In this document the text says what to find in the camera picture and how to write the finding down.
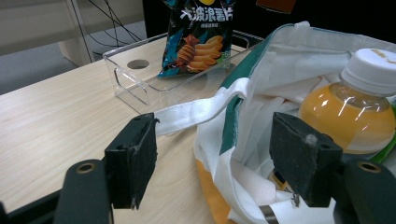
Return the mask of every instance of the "potato chips bag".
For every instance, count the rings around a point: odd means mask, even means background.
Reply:
[[[236,0],[163,0],[171,8],[158,77],[196,74],[230,57]]]

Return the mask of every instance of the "white tote bag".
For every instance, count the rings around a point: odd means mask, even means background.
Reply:
[[[286,24],[249,53],[208,99],[155,112],[157,135],[198,125],[194,143],[199,177],[218,223],[334,223],[328,208],[295,203],[268,180],[274,165],[269,139],[274,112],[296,115],[313,89],[338,80],[358,49],[396,52],[365,35]]]

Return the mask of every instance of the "juice bottle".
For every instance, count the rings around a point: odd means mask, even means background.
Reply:
[[[386,98],[396,94],[396,54],[360,49],[339,77],[340,82],[305,97],[299,118],[330,136],[345,153],[381,150],[392,139],[396,127]]]

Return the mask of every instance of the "table surface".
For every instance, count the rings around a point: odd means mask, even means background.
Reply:
[[[103,60],[0,95],[0,201],[11,212],[62,187],[73,164],[104,150],[138,113],[114,95]],[[139,210],[115,223],[213,223],[198,178],[195,128],[157,137]]]

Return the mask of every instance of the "transparent plastic tray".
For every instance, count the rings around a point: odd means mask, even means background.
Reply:
[[[167,34],[106,52],[103,57],[117,97],[139,114],[212,96],[221,82],[262,41],[233,31],[231,57],[195,75],[157,77]]]

